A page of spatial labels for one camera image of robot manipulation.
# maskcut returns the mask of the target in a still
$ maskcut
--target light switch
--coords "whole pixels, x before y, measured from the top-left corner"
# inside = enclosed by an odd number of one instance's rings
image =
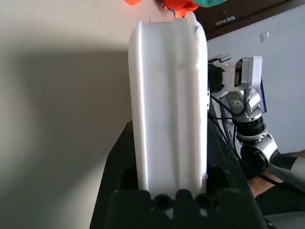
[[[267,40],[270,40],[270,34],[269,34],[269,32],[262,32],[261,34],[260,34],[260,36],[261,36],[261,42],[263,43],[263,42],[266,42]]]

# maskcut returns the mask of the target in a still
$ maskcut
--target orange object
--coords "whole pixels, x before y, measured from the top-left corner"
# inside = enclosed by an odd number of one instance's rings
[[[127,4],[133,6],[137,3],[139,3],[141,0],[124,0]]]
[[[163,8],[175,11],[175,17],[182,18],[197,9],[198,5],[191,0],[163,0]]]

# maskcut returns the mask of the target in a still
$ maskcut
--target wall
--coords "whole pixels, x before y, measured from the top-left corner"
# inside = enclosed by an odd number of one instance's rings
[[[0,1],[0,228],[89,228],[131,120],[128,40],[153,0]]]
[[[209,58],[263,56],[268,130],[282,153],[305,149],[305,5],[208,41]],[[260,33],[271,39],[261,43]]]

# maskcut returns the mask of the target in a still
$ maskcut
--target teal object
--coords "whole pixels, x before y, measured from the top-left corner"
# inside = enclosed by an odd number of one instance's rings
[[[201,5],[203,7],[216,6],[223,3],[225,0],[192,0],[192,2]]]

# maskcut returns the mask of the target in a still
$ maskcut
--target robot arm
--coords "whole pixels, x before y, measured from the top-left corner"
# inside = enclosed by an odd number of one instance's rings
[[[242,103],[242,99],[236,100],[236,94],[227,95],[231,109],[235,107],[234,104]],[[249,99],[245,114],[233,116],[237,139],[242,143],[242,159],[252,168],[267,169],[285,183],[305,192],[305,159],[282,155],[278,151],[275,140],[264,124],[259,105],[256,108],[250,105],[257,103],[259,94],[255,89],[251,94],[254,96]]]
[[[232,113],[240,114],[232,116],[237,139],[242,144],[242,159],[253,169],[267,169],[285,183],[305,192],[305,159],[279,153],[263,121],[261,98],[256,90],[261,83],[261,57],[243,58],[235,66],[222,62],[215,66],[222,70],[222,85],[216,88],[219,91],[215,88],[211,91],[217,97],[226,95]]]

